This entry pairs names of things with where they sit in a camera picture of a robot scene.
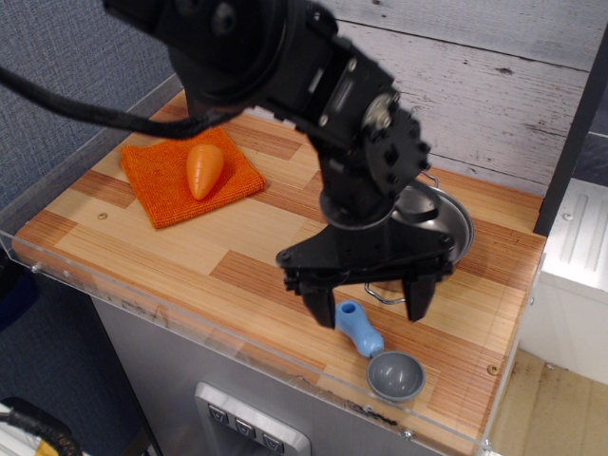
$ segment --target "plastic spoon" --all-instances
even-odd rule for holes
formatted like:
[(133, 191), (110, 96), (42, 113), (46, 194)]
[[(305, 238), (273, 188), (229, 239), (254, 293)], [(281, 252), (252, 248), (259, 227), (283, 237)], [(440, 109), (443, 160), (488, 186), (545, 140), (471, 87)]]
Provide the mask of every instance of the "plastic spoon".
[(402, 351), (384, 351), (384, 339), (356, 301), (345, 301), (335, 309), (335, 327), (346, 334), (367, 358), (368, 384), (378, 396), (391, 402), (407, 402), (422, 391), (427, 377), (422, 364)]

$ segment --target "orange carrot toy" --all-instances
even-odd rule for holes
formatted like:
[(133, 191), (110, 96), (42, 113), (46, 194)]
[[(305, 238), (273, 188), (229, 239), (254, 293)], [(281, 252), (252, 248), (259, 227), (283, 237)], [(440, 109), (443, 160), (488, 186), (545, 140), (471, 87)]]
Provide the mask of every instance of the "orange carrot toy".
[(213, 189), (224, 167), (224, 154), (212, 144), (195, 145), (188, 152), (186, 171), (190, 192), (202, 200)]

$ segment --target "wooden plank wall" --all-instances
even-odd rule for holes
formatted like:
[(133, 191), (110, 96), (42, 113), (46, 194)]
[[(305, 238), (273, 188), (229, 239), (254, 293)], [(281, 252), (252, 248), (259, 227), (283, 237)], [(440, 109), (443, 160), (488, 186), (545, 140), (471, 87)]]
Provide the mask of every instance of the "wooden plank wall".
[(394, 77), (433, 165), (544, 195), (605, 0), (322, 0)]

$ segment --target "orange towel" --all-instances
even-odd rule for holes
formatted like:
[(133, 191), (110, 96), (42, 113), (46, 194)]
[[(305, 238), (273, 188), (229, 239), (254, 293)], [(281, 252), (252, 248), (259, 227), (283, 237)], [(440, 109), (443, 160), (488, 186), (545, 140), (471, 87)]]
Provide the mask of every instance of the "orange towel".
[[(224, 153), (219, 180), (200, 201), (190, 193), (186, 177), (188, 152), (198, 144), (214, 144)], [(264, 188), (264, 178), (220, 127), (185, 141), (128, 145), (123, 148), (121, 165), (155, 228), (205, 214)]]

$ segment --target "metal pot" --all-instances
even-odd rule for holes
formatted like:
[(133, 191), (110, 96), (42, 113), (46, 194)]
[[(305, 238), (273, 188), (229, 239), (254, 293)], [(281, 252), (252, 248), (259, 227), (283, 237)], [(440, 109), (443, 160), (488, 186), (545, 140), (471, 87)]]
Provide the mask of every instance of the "metal pot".
[[(399, 200), (395, 204), (395, 211), (392, 213), (392, 217), (398, 221), (401, 221), (402, 223), (408, 223), (428, 230), (448, 233), (449, 235), (453, 236), (455, 245), (454, 249), (450, 252), (449, 259), (454, 263), (454, 266), (456, 266), (458, 262), (468, 253), (471, 244), (473, 243), (473, 239), (475, 237), (473, 219), (465, 207), (457, 199), (439, 188), (439, 180), (437, 178), (428, 173), (423, 174), (434, 180), (434, 186), (429, 187), (429, 189), (441, 200), (439, 215), (434, 219), (420, 223), (408, 222), (406, 219), (410, 219), (410, 217), (404, 217), (403, 214), (425, 213), (434, 208), (434, 202), (423, 192), (420, 192), (412, 187), (407, 187), (403, 192), (401, 192)], [(374, 283), (374, 285), (378, 288), (392, 292), (402, 291), (401, 281), (398, 280), (393, 280), (390, 282), (378, 282)], [(383, 304), (398, 304), (406, 301), (403, 297), (392, 300), (385, 299), (379, 293), (372, 290), (369, 283), (365, 284), (365, 290)]]

